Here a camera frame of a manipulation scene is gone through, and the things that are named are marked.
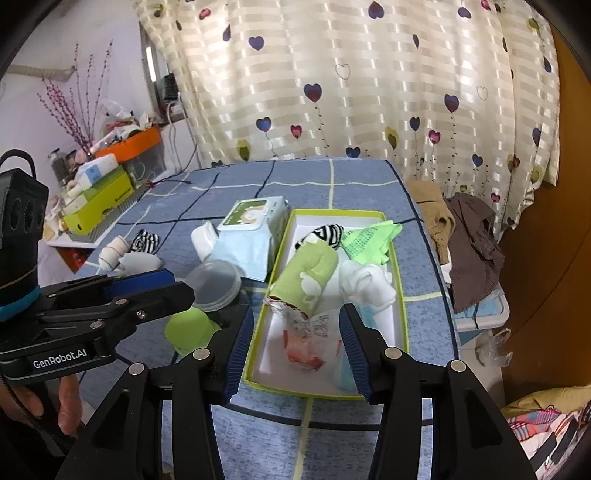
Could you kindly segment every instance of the wall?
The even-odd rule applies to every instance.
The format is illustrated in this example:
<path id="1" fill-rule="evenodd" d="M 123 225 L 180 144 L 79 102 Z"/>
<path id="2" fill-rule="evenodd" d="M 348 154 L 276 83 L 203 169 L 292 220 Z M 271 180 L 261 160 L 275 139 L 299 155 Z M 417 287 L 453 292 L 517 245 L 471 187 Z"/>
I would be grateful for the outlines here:
<path id="1" fill-rule="evenodd" d="M 591 382 L 591 85 L 554 35 L 560 70 L 560 177 L 535 193 L 501 242 L 501 284 L 514 351 L 503 370 L 507 402 L 536 390 Z"/>
<path id="2" fill-rule="evenodd" d="M 60 7 L 35 29 L 13 63 L 68 68 L 73 64 L 74 47 L 78 42 L 79 75 L 80 80 L 85 82 L 89 56 L 95 55 L 97 71 L 100 72 L 111 40 L 113 54 L 107 81 L 103 83 L 104 96 L 116 100 L 134 113 L 151 111 L 152 104 L 142 65 L 139 23 L 129 0 L 79 0 L 67 9 Z M 98 78 L 92 79 L 91 85 L 97 81 Z M 43 94 L 45 91 L 41 79 L 9 74 L 2 82 L 5 85 L 0 98 L 0 153 L 9 148 L 28 151 L 35 160 L 38 179 L 48 185 L 52 196 L 58 192 L 58 185 L 47 155 L 56 148 L 70 151 L 76 144 L 39 102 L 37 93 Z M 70 86 L 76 91 L 76 75 L 67 83 L 57 85 L 64 92 L 68 92 Z M 100 125 L 102 118 L 98 117 L 96 123 Z M 182 122 L 177 126 L 177 149 L 185 165 L 193 150 L 193 143 L 186 126 Z M 165 155 L 167 164 L 173 165 L 169 145 Z M 11 159 L 2 169 L 17 166 L 22 166 L 22 163 L 18 159 Z M 193 163 L 191 168 L 197 168 L 196 164 Z"/>

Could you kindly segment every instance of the curtain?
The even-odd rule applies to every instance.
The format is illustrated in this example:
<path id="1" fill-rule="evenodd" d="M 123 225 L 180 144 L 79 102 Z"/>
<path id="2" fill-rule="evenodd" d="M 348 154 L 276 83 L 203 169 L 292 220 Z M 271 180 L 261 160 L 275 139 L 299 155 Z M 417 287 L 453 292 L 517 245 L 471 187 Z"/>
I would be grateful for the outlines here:
<path id="1" fill-rule="evenodd" d="M 483 199 L 497 234 L 556 182 L 556 51 L 524 0 L 132 3 L 204 165 L 387 158 Z"/>

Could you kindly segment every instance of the orange tray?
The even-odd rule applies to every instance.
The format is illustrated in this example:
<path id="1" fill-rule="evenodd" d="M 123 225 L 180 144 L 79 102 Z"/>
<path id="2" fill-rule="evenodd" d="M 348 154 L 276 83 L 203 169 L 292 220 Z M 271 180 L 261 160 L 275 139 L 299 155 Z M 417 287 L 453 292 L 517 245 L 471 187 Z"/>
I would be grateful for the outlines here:
<path id="1" fill-rule="evenodd" d="M 123 163 L 144 153 L 154 145 L 158 145 L 161 141 L 162 138 L 160 137 L 160 130 L 158 127 L 151 127 L 127 140 L 123 140 L 115 145 L 99 150 L 96 153 L 96 156 L 104 157 L 105 155 L 112 153 L 115 155 L 117 163 Z"/>

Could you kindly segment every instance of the tissue package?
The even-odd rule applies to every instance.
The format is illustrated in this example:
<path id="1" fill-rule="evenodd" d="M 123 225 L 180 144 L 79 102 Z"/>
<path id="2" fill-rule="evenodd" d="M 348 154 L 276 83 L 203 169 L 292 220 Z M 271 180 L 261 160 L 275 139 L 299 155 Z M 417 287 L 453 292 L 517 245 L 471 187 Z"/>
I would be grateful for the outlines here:
<path id="1" fill-rule="evenodd" d="M 241 277 L 265 281 L 287 224 L 283 197 L 241 200 L 217 227 L 210 260 L 230 262 Z"/>

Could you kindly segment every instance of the plaid tablecloth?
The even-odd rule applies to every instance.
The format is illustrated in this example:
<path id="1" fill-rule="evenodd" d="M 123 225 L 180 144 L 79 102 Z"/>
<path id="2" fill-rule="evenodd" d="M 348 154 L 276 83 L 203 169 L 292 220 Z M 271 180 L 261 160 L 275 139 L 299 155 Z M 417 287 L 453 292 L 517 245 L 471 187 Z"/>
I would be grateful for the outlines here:
<path id="1" fill-rule="evenodd" d="M 314 158 L 235 164 L 182 174 L 147 193 L 105 240 L 132 240 L 141 228 L 157 233 L 157 255 L 185 277 L 199 259 L 191 231 L 206 220 L 217 225 L 237 200 L 283 196 L 292 208 L 378 210 L 404 228 L 394 241 L 407 309 L 410 354 L 445 365 L 458 358 L 452 308 L 437 256 L 396 170 L 383 160 Z M 98 273 L 99 247 L 78 273 Z M 245 280 L 242 295 L 258 316 L 266 284 Z M 84 374 L 83 398 L 95 408 L 127 367 L 167 365 L 174 350 L 164 337 L 165 320 L 146 323 L 121 342 L 121 360 Z M 217 443 L 228 480 L 358 480 L 367 477 L 378 434 L 381 407 L 360 401 L 308 400 L 265 393 L 241 384 L 226 407 L 213 407 Z M 163 414 L 163 461 L 172 462 L 170 405 Z M 423 401 L 420 479 L 429 479 L 431 402 Z"/>

